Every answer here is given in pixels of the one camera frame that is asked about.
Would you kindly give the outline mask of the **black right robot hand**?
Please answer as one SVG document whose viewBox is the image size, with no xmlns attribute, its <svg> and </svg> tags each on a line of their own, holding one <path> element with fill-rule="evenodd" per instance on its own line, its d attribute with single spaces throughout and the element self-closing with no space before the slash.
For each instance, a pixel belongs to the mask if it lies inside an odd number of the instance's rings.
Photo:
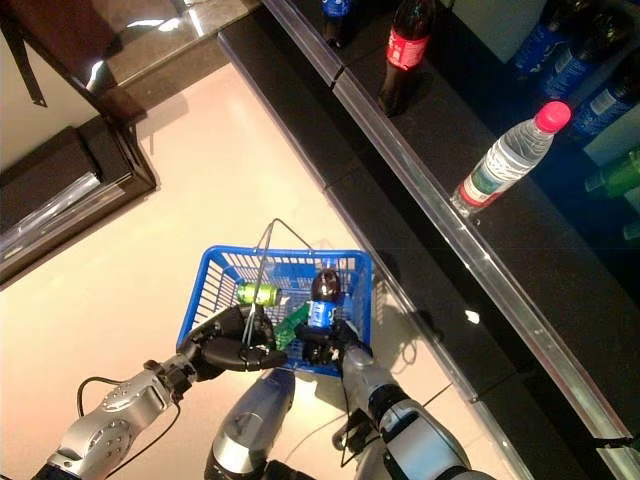
<svg viewBox="0 0 640 480">
<path fill-rule="evenodd" d="M 303 358 L 313 365 L 335 365 L 342 370 L 347 350 L 357 347 L 369 355 L 373 351 L 362 342 L 357 332 L 345 320 L 335 320 L 330 328 L 300 324 L 294 329 L 296 338 L 303 342 Z"/>
</svg>

